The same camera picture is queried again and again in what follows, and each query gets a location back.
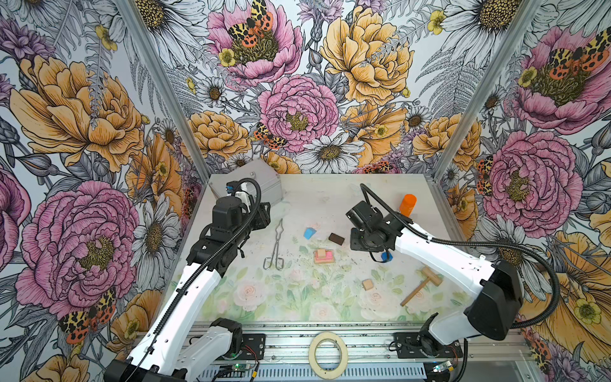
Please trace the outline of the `pink block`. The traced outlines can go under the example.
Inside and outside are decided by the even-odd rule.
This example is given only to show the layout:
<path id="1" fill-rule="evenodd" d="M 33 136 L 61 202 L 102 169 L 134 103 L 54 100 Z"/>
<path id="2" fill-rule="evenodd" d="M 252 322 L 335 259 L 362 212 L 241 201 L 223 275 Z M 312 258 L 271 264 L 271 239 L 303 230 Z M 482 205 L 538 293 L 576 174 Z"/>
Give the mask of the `pink block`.
<path id="1" fill-rule="evenodd" d="M 326 259 L 334 259 L 334 253 L 332 251 L 326 251 Z"/>

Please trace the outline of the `light blue triangular block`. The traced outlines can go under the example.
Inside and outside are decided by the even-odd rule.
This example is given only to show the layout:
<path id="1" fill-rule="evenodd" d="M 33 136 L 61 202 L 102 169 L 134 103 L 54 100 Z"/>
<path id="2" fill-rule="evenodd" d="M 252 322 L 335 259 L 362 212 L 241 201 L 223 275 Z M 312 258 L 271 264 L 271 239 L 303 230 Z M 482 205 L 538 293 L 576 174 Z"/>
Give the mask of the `light blue triangular block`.
<path id="1" fill-rule="evenodd" d="M 305 237 L 307 240 L 310 240 L 310 239 L 311 239 L 311 238 L 312 238 L 312 237 L 315 235 L 315 233 L 316 233 L 316 232 L 317 232 L 317 230 L 316 230 L 316 229 L 314 229 L 314 228 L 312 228 L 312 227 L 308 227 L 308 228 L 305 230 L 305 232 L 304 232 L 304 237 Z"/>

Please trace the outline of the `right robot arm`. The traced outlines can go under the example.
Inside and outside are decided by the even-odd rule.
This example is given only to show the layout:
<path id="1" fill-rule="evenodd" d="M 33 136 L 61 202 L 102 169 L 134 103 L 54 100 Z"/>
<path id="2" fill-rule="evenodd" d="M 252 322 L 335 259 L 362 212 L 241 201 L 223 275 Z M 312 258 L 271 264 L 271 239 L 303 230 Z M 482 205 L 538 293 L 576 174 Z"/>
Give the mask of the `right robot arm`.
<path id="1" fill-rule="evenodd" d="M 501 261 L 493 264 L 460 250 L 456 244 L 420 232 L 415 223 L 361 201 L 346 214 L 353 224 L 350 248 L 370 254 L 392 250 L 410 256 L 460 287 L 471 303 L 451 313 L 432 314 L 407 347 L 428 357 L 458 340 L 486 337 L 504 340 L 523 305 L 517 269 Z"/>

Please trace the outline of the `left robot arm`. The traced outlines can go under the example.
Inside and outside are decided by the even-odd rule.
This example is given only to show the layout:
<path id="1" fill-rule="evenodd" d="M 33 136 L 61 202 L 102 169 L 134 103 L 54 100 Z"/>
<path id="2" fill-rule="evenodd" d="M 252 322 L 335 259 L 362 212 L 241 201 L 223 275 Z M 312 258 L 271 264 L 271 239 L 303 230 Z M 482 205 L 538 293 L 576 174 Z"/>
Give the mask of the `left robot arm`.
<path id="1" fill-rule="evenodd" d="M 109 364 L 104 380 L 195 381 L 218 358 L 240 351 L 242 326 L 225 318 L 185 344 L 200 310 L 232 262 L 243 255 L 251 233 L 270 224 L 270 204 L 263 202 L 257 181 L 230 181 L 226 190 L 213 206 L 211 223 L 190 248 L 178 285 L 159 317 L 125 360 Z"/>

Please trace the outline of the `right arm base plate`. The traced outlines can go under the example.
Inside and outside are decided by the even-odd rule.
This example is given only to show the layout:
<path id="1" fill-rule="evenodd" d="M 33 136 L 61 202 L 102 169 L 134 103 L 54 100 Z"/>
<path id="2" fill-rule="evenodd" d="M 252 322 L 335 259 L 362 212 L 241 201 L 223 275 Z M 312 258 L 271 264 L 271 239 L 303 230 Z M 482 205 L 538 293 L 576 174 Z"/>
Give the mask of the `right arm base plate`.
<path id="1" fill-rule="evenodd" d="M 393 334 L 390 350 L 400 359 L 458 359 L 463 357 L 460 342 L 442 345 L 433 337 L 416 332 L 397 332 Z"/>

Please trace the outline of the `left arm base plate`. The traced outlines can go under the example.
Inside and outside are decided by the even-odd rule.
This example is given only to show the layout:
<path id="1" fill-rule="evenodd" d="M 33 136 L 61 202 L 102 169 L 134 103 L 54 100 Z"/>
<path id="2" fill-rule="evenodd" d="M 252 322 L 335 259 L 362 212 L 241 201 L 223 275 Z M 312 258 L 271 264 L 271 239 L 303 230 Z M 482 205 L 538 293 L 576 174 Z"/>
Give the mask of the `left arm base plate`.
<path id="1" fill-rule="evenodd" d="M 266 334 L 244 334 L 237 360 L 262 361 L 266 351 Z"/>

